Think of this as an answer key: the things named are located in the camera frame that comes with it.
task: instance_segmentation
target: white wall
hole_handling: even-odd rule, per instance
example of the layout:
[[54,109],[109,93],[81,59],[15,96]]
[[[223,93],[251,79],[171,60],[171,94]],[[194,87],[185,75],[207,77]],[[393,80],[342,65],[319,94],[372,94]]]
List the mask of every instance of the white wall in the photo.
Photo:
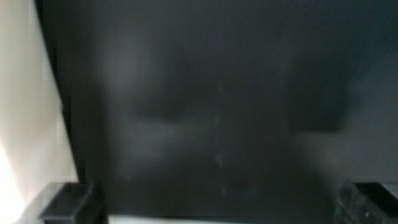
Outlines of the white wall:
[[381,55],[351,89],[351,108],[338,133],[308,133],[303,147],[333,192],[347,179],[398,181],[398,54]]
[[33,0],[0,0],[0,178],[8,224],[49,183],[77,181]]

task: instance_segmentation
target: white surface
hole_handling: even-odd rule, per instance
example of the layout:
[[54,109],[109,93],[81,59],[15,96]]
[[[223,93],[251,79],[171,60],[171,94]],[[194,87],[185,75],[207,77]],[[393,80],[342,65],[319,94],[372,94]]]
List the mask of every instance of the white surface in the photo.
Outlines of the white surface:
[[33,0],[0,0],[0,223],[77,180]]
[[134,216],[111,216],[111,224],[228,224],[226,222],[205,222],[175,219],[141,218]]
[[331,192],[347,179],[398,181],[398,54],[370,63],[351,89],[351,107],[342,131],[306,133],[301,142],[308,164],[322,168]]

